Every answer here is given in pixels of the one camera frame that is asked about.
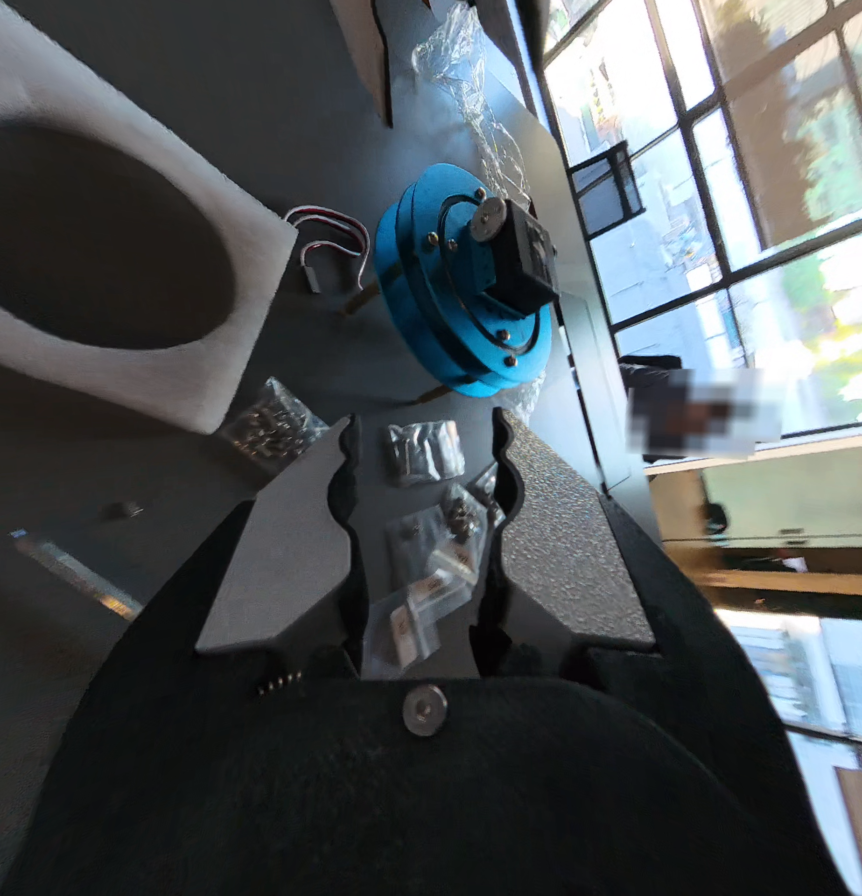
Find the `black-framed window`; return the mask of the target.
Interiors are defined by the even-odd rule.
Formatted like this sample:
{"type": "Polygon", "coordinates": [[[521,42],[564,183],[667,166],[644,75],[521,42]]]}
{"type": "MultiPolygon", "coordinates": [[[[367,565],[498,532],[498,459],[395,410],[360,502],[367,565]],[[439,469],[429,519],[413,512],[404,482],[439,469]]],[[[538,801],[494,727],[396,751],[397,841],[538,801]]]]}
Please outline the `black-framed window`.
{"type": "Polygon", "coordinates": [[[618,353],[862,429],[862,1],[550,2],[542,63],[618,353]]]}

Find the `clear bag of small parts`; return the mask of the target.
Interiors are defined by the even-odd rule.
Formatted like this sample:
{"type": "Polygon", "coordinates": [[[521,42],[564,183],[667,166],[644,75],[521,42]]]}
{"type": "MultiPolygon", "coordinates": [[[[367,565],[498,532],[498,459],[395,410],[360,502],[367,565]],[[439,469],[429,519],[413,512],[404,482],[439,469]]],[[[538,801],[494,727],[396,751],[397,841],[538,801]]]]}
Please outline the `clear bag of small parts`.
{"type": "Polygon", "coordinates": [[[440,506],[389,522],[385,539],[395,588],[412,587],[419,597],[435,599],[440,616],[470,602],[484,544],[481,548],[458,544],[440,506]]]}

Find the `small bag of metal parts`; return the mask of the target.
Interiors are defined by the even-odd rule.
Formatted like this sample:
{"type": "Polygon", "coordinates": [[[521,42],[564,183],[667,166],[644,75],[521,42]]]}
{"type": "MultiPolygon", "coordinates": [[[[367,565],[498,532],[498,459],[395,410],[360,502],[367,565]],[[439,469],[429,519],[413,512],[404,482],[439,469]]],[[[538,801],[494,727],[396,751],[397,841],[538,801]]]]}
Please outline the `small bag of metal parts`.
{"type": "Polygon", "coordinates": [[[385,428],[392,483],[413,487],[462,476],[466,460],[455,420],[435,420],[385,428]]]}

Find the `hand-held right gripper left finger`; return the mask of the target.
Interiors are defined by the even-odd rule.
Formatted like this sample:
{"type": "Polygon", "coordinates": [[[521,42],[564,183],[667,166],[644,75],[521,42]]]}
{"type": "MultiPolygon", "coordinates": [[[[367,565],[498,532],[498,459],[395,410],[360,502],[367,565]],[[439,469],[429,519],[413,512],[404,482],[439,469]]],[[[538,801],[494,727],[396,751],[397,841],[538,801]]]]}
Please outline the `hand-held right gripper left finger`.
{"type": "Polygon", "coordinates": [[[369,598],[358,533],[357,416],[337,420],[257,495],[195,650],[360,656],[369,598]]]}

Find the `clear bag with white tag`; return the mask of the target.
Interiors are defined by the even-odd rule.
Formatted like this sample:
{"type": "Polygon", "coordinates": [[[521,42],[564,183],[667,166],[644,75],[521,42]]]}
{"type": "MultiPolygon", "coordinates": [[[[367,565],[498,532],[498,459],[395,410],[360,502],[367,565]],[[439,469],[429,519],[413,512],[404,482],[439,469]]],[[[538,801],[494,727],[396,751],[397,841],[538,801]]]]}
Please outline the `clear bag with white tag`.
{"type": "Polygon", "coordinates": [[[441,646],[435,599],[412,587],[394,591],[369,608],[364,630],[361,678],[395,680],[441,646]]]}

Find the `crumpled clear plastic wrap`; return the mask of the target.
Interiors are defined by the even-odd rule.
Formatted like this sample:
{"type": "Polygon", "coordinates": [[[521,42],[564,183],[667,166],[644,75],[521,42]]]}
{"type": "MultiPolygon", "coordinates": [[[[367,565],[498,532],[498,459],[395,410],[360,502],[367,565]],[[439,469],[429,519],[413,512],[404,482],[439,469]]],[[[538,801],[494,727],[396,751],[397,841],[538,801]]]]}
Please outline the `crumpled clear plastic wrap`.
{"type": "Polygon", "coordinates": [[[476,8],[453,2],[436,30],[414,46],[411,66],[420,79],[451,96],[470,131],[491,193],[529,210],[531,197],[521,151],[484,93],[485,33],[476,8]]]}

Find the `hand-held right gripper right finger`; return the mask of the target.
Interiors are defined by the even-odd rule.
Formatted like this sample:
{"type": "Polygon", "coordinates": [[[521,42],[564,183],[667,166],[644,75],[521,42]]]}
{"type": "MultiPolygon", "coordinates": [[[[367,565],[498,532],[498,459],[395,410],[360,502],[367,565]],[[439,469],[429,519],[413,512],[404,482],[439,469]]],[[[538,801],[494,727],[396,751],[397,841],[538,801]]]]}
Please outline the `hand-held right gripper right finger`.
{"type": "Polygon", "coordinates": [[[637,589],[588,481],[510,410],[492,411],[494,499],[484,594],[470,628],[475,658],[522,645],[539,658],[656,646],[637,589]]]}

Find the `white foam packaging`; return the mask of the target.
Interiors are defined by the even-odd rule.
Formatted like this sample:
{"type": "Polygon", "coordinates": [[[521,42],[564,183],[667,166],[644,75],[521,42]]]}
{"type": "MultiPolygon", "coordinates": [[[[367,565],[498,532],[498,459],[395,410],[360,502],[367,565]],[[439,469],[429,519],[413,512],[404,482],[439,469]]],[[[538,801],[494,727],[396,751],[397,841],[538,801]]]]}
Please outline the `white foam packaging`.
{"type": "Polygon", "coordinates": [[[0,2],[0,364],[222,422],[296,231],[0,2]]]}

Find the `dark grey desk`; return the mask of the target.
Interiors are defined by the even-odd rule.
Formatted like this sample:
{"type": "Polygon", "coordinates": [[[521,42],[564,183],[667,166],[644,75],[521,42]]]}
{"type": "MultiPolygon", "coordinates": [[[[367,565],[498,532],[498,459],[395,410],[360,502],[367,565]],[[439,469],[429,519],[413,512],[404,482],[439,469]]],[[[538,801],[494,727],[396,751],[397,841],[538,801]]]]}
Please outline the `dark grey desk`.
{"type": "MultiPolygon", "coordinates": [[[[19,2],[22,14],[236,184],[373,226],[436,161],[470,165],[449,98],[399,65],[375,116],[326,2],[19,2]]],[[[444,680],[468,759],[408,734],[411,681],[258,697],[262,655],[190,656],[175,630],[225,560],[256,466],[0,367],[0,894],[648,894],[628,711],[544,721],[568,686],[444,680]],[[143,513],[103,522],[134,500],[143,513]]]]}

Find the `clear bag of screws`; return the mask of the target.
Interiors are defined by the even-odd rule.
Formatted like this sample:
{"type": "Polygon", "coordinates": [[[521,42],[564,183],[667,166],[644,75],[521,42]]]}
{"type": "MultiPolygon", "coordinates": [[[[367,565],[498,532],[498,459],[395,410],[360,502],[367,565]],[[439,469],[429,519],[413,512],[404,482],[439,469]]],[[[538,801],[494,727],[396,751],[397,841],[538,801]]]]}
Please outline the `clear bag of screws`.
{"type": "Polygon", "coordinates": [[[329,431],[329,425],[277,377],[226,421],[218,436],[268,476],[278,476],[329,431]]]}

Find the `clear bag with nuts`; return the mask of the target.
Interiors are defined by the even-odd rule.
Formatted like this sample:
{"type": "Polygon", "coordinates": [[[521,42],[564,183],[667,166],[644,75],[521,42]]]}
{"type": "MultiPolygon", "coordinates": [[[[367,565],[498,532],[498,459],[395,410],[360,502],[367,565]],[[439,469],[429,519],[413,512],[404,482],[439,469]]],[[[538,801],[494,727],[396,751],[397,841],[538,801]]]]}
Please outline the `clear bag with nuts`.
{"type": "Polygon", "coordinates": [[[493,462],[464,484],[454,484],[442,500],[444,519],[455,541],[481,548],[491,529],[497,529],[506,514],[495,496],[499,464],[493,462]]]}

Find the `blue robot base with servo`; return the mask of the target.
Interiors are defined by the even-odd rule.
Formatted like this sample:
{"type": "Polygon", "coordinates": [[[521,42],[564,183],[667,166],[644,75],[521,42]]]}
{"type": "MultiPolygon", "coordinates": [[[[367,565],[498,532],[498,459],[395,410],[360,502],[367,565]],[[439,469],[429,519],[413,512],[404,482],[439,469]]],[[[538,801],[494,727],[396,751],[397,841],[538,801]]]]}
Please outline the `blue robot base with servo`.
{"type": "Polygon", "coordinates": [[[529,385],[548,365],[560,297],[549,231],[469,171],[429,166],[380,218],[371,291],[445,391],[529,385]]]}

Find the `cardboard piece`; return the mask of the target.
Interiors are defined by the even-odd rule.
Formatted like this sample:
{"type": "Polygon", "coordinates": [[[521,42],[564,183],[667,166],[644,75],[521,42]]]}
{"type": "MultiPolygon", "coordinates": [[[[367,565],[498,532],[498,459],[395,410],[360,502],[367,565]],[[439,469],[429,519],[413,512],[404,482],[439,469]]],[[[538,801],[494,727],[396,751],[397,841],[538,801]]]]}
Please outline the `cardboard piece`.
{"type": "Polygon", "coordinates": [[[390,52],[375,1],[330,1],[361,84],[383,124],[392,129],[390,52]]]}

